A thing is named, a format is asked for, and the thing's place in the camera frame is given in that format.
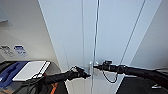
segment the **white panel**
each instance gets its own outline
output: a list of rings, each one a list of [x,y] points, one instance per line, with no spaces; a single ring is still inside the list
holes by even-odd
[[[100,0],[97,62],[112,60],[113,64],[120,63],[143,1]],[[114,73],[106,72],[106,75],[114,81]],[[94,79],[94,94],[108,94],[113,84],[105,80],[101,72]]]
[[[137,26],[131,38],[130,44],[126,51],[125,57],[123,59],[123,62],[122,62],[123,65],[129,66],[131,64],[140,46],[140,43],[142,42],[142,39],[144,35],[146,34],[157,9],[159,8],[161,1],[162,0],[146,0],[142,13],[139,17]],[[123,77],[119,78],[120,80],[118,80],[117,83],[121,83],[122,78]],[[117,92],[119,85],[120,84],[114,84],[110,92]]]
[[[84,62],[88,70],[90,62],[93,62],[94,37],[97,0],[83,0],[84,18]],[[85,94],[91,94],[92,77],[85,80]]]
[[[72,66],[83,67],[81,0],[51,0],[48,2],[41,0],[40,5],[44,4],[45,6],[45,8],[42,7],[42,11],[43,14],[46,14],[44,18],[47,19],[47,27],[61,71],[67,71]],[[67,84],[70,94],[85,93],[83,79],[73,80],[72,85],[69,82]]]

